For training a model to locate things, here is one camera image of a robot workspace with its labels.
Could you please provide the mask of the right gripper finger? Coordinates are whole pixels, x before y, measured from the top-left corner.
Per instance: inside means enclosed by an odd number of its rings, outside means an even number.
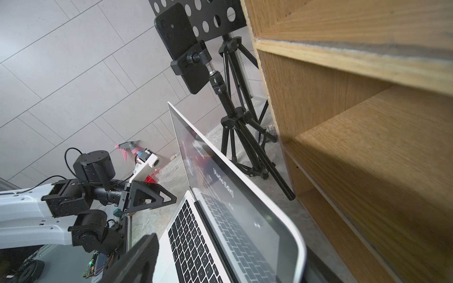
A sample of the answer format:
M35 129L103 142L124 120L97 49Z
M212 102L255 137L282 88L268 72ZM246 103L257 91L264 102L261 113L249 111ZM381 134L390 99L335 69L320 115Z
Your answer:
M144 235L109 268L100 283L152 283L158 255L157 234Z

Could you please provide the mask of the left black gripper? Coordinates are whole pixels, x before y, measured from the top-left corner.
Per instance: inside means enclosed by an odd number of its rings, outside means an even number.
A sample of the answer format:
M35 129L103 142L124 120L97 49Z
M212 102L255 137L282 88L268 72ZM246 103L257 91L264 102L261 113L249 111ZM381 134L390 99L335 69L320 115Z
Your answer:
M125 213L157 209L175 204L177 197L158 183L111 180L106 187L92 186L90 197L107 206L114 204Z

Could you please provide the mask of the silver laptop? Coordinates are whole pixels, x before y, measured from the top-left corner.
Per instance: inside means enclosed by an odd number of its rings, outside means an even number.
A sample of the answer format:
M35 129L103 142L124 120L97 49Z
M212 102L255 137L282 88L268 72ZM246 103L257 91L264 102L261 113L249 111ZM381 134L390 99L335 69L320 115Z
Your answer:
M155 283L299 283L307 260L292 220L173 105L189 189L159 240Z

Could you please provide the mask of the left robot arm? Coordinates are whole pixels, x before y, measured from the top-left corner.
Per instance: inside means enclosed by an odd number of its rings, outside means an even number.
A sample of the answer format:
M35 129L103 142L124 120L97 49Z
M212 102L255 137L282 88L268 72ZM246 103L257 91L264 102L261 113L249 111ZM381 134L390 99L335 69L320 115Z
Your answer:
M97 200L132 213L174 204L176 197L168 190L145 182L158 163L151 154L129 180L115 180L109 153L98 150L76 159L74 179L1 193L1 248L57 244L114 253L127 238L125 228L109 227L106 212L91 205Z

